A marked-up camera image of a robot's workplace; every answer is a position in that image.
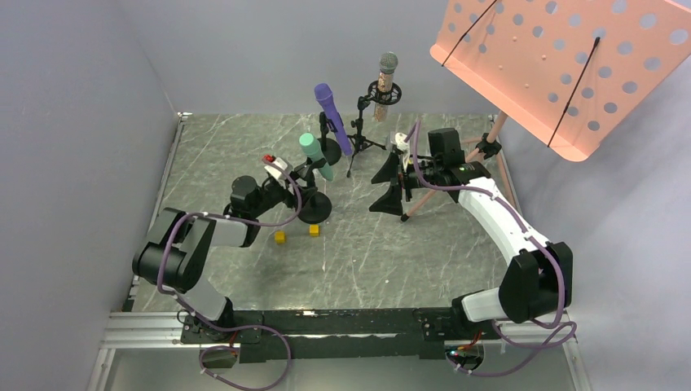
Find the round-base mic stand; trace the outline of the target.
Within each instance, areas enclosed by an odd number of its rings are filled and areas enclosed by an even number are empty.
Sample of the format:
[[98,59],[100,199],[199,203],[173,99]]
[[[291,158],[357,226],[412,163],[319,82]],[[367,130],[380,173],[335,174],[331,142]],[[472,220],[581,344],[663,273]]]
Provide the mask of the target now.
[[335,165],[339,162],[342,156],[341,146],[337,140],[329,138],[330,134],[335,133],[333,123],[329,120],[325,112],[319,114],[319,130],[320,130],[320,147],[321,151],[330,165]]
[[331,200],[319,191],[315,181],[315,169],[323,168],[327,161],[323,158],[316,163],[311,158],[295,168],[291,177],[300,178],[305,182],[299,186],[302,199],[301,211],[298,218],[308,224],[320,224],[328,219],[332,212]]

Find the teal microphone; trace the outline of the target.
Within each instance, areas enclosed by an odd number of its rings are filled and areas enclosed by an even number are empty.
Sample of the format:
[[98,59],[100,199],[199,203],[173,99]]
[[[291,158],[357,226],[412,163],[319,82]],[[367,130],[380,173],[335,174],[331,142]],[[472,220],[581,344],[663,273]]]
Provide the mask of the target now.
[[[302,134],[299,138],[299,143],[303,153],[313,162],[325,160],[320,141],[313,134]],[[322,167],[318,168],[318,171],[325,180],[332,181],[334,179],[332,167],[327,161]]]

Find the purple microphone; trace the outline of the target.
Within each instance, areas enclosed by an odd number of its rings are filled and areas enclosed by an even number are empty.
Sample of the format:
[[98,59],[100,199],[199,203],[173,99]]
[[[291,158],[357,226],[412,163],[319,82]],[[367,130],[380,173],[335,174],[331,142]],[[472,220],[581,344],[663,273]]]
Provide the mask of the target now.
[[323,109],[325,116],[332,122],[333,132],[336,136],[339,146],[341,147],[341,151],[346,156],[351,156],[353,154],[353,150],[348,138],[348,134],[345,132],[341,115],[338,112],[334,102],[331,88],[326,83],[319,83],[315,86],[314,93],[315,99]]

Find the rhinestone glitter microphone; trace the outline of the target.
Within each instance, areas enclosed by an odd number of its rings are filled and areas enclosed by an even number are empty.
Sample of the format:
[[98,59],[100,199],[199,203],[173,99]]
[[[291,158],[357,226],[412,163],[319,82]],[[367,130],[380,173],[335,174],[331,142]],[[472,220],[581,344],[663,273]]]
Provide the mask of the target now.
[[388,106],[385,104],[390,100],[393,89],[394,71],[398,67],[398,57],[394,52],[388,51],[381,55],[379,62],[379,77],[376,88],[376,104],[373,118],[383,122],[388,113]]

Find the round-base mic stand front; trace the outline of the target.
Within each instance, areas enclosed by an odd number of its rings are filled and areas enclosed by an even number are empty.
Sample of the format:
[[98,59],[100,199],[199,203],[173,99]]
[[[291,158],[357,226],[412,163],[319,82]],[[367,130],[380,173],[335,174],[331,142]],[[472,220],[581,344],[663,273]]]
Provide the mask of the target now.
[[320,147],[321,151],[330,165],[335,165],[339,162],[342,156],[341,146],[337,140],[329,138],[330,134],[335,133],[333,123],[329,120],[325,112],[319,114],[319,130],[320,130]]

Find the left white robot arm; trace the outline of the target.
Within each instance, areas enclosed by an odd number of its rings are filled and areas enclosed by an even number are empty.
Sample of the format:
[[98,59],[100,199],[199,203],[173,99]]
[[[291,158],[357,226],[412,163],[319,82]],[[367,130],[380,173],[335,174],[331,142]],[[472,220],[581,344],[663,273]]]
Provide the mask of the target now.
[[264,226],[260,216],[279,204],[293,211],[290,222],[305,220],[308,208],[320,195],[313,174],[300,185],[301,176],[295,171],[275,165],[266,169],[263,182],[248,175],[236,178],[230,201],[220,214],[162,209],[134,255],[134,275],[211,328],[236,327],[231,299],[202,276],[210,249],[249,247]]

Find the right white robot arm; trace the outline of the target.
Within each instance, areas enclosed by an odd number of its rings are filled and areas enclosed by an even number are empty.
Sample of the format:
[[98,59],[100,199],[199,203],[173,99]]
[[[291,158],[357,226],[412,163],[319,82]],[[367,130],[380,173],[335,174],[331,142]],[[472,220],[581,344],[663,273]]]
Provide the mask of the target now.
[[446,192],[481,224],[500,250],[507,270],[497,288],[456,298],[458,317],[466,323],[509,319],[515,323],[554,314],[561,321],[571,301],[573,253],[535,230],[502,195],[489,171],[478,161],[468,162],[457,130],[429,132],[430,156],[420,156],[411,144],[419,128],[409,134],[393,132],[387,138],[389,156],[372,178],[388,183],[387,192],[370,211],[407,220],[403,201],[412,190]]

